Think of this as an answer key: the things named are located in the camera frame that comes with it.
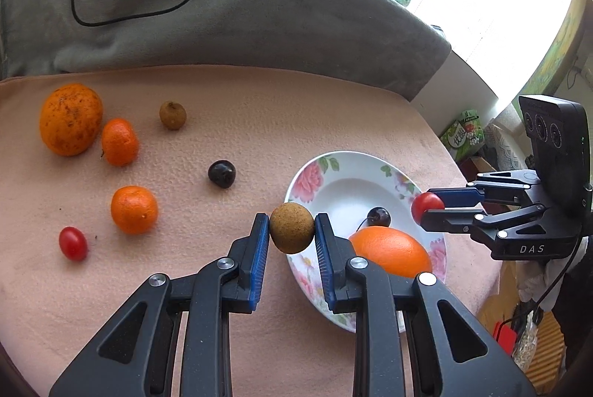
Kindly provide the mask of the white gloved right hand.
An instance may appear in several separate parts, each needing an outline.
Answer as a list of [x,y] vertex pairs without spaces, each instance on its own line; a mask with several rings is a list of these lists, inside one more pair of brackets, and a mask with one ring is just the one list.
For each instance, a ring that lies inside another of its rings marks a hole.
[[[577,271],[586,264],[585,256],[588,253],[589,237],[581,240],[575,258],[568,265],[569,258],[551,259],[546,264],[539,261],[518,261],[517,262],[517,289],[519,298],[522,302],[538,302],[544,312],[553,310],[561,292],[561,285],[569,277],[576,277]],[[560,275],[563,268],[567,268],[563,277],[550,290],[545,299],[542,295],[553,284]]]

